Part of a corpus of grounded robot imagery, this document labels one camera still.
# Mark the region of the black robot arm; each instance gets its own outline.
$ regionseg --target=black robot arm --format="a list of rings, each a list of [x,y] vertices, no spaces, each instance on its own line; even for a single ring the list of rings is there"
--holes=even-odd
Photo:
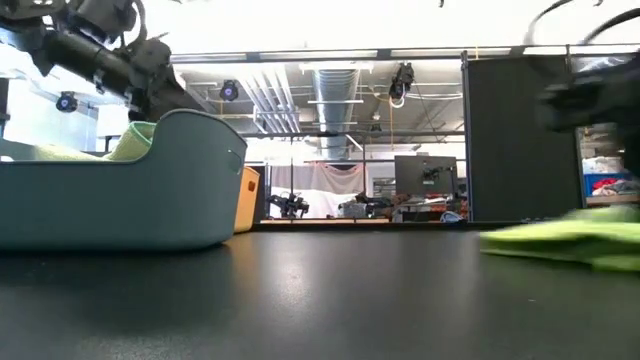
[[[140,34],[125,45],[123,34],[138,14]],[[169,47],[146,39],[144,19],[140,0],[1,0],[0,42],[29,53],[44,76],[58,65],[98,92],[122,96],[131,120],[156,122],[173,109],[203,110],[178,84]],[[119,39],[120,48],[106,48]]]

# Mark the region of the ceiling duct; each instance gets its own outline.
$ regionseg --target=ceiling duct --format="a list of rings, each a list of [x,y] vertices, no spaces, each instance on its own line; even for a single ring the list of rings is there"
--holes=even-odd
[[[353,103],[341,103],[355,100],[360,70],[315,70],[313,87],[318,101],[318,121],[322,131],[347,131],[353,113]],[[347,139],[344,136],[321,139],[322,156],[327,159],[340,159],[347,156]]]

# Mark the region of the computer monitor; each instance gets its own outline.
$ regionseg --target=computer monitor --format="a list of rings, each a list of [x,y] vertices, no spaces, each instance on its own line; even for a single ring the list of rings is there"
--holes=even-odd
[[[416,196],[455,194],[455,157],[396,156],[396,194]]]

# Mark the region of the workbench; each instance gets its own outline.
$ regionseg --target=workbench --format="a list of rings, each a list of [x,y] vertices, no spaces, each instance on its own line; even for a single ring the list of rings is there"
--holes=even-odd
[[[640,278],[467,232],[262,232],[165,255],[2,255],[2,359],[637,360]]]

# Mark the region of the teal plastic bin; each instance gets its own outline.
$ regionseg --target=teal plastic bin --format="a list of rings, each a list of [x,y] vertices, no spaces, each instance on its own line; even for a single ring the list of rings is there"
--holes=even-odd
[[[0,163],[0,250],[166,251],[225,241],[246,148],[227,123],[176,110],[134,162]]]

